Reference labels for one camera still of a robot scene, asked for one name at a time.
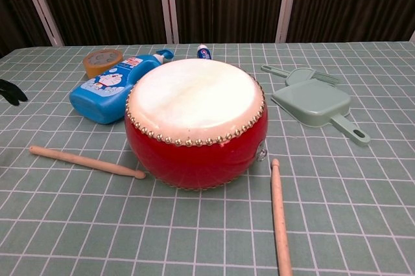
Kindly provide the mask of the red and white drum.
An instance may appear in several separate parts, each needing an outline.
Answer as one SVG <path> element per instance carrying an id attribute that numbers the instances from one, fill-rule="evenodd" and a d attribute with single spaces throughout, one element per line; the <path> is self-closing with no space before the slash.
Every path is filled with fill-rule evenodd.
<path id="1" fill-rule="evenodd" d="M 146 73 L 127 97 L 124 123 L 139 162 L 183 189 L 232 181 L 266 154 L 262 87 L 239 67 L 215 60 L 176 60 Z"/>

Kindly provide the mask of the mint green hand brush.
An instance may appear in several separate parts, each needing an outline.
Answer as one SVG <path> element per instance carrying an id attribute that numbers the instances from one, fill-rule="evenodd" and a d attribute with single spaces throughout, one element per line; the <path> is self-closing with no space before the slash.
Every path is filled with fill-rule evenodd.
<path id="1" fill-rule="evenodd" d="M 297 68 L 292 71 L 285 71 L 280 68 L 271 65 L 262 65 L 261 70 L 282 78 L 285 78 L 285 85 L 291 86 L 300 82 L 304 82 L 310 79 L 317 79 L 321 82 L 325 82 L 331 86 L 336 86 L 340 83 L 340 80 L 332 75 L 316 71 L 311 68 Z"/>

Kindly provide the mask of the wooden drumstick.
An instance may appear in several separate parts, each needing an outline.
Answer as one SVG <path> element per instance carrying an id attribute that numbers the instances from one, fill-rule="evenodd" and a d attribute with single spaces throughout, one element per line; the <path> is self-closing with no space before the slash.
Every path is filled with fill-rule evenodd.
<path id="1" fill-rule="evenodd" d="M 90 168 L 94 168 L 97 170 L 101 170 L 103 172 L 109 172 L 109 173 L 117 174 L 120 176 L 131 176 L 136 179 L 146 178 L 146 174 L 143 171 L 132 170 L 130 168 L 127 168 L 121 165 L 116 165 L 114 163 L 100 161 L 98 159 L 92 159 L 92 158 L 84 157 L 81 155 L 75 155 L 75 154 L 71 154 L 67 152 L 51 150 L 51 149 L 36 146 L 36 145 L 30 146 L 29 152 L 32 154 L 43 156 L 43 157 L 66 161 L 68 163 L 90 167 Z"/>
<path id="2" fill-rule="evenodd" d="M 293 276 L 289 241 L 285 223 L 283 191 L 279 173 L 279 161 L 277 159 L 272 160 L 271 168 L 272 212 L 279 276 Z"/>

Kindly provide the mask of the blue detergent pump bottle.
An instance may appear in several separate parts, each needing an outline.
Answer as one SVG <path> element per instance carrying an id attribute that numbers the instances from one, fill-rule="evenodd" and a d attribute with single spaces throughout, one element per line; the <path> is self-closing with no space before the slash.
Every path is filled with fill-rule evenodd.
<path id="1" fill-rule="evenodd" d="M 88 78 L 71 92 L 69 100 L 77 112 L 96 123 L 118 121 L 124 117 L 126 98 L 136 82 L 173 58 L 174 53 L 168 49 L 123 58 L 102 74 Z"/>

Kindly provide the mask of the dark corrugated partition panel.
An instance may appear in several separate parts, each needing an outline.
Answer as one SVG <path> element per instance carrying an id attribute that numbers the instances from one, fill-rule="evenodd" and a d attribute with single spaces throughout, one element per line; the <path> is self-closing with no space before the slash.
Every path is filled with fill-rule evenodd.
<path id="1" fill-rule="evenodd" d="M 180 43 L 273 43 L 281 0 L 175 0 Z"/>
<path id="2" fill-rule="evenodd" d="M 415 0 L 293 0 L 289 43 L 408 41 Z"/>
<path id="3" fill-rule="evenodd" d="M 32 0 L 0 0 L 0 58 L 16 49 L 50 45 Z"/>
<path id="4" fill-rule="evenodd" d="M 166 43 L 161 0 L 46 0 L 64 45 Z"/>

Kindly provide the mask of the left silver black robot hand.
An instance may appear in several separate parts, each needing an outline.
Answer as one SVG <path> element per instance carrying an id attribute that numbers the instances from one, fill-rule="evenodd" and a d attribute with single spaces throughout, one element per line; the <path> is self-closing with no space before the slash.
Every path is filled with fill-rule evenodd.
<path id="1" fill-rule="evenodd" d="M 13 106 L 18 106 L 20 102 L 28 101 L 27 96 L 18 86 L 3 79 L 0 79 L 0 95 Z"/>

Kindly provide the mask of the brown packing tape roll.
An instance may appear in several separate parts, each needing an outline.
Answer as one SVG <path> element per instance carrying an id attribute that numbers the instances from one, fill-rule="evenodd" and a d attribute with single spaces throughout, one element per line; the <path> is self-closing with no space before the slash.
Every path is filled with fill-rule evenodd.
<path id="1" fill-rule="evenodd" d="M 123 61 L 123 54 L 121 51 L 115 49 L 101 49 L 88 54 L 83 59 L 83 65 L 88 78 L 93 78 L 121 61 Z"/>

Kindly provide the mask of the mint green dustpan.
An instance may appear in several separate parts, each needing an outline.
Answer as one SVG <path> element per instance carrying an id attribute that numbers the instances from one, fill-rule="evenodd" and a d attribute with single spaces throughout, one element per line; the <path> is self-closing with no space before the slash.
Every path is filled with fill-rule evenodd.
<path id="1" fill-rule="evenodd" d="M 367 146 L 370 136 L 346 116 L 351 97 L 329 84 L 310 79 L 275 91 L 272 100 L 298 122 L 313 128 L 334 126 L 359 146 Z"/>

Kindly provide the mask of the green checkered tablecloth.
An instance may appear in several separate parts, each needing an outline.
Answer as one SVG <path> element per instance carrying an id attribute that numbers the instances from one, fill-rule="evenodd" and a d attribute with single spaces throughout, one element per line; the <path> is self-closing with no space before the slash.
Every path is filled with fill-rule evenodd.
<path id="1" fill-rule="evenodd" d="M 277 276 L 270 163 L 278 159 L 295 276 L 415 276 L 415 43 L 215 44 L 216 60 L 270 96 L 265 63 L 340 79 L 360 147 L 268 105 L 268 155 L 202 192 L 96 172 L 29 152 L 37 144 L 137 168 L 124 124 L 78 115 L 69 93 L 91 47 L 0 58 L 29 101 L 0 99 L 0 276 Z"/>

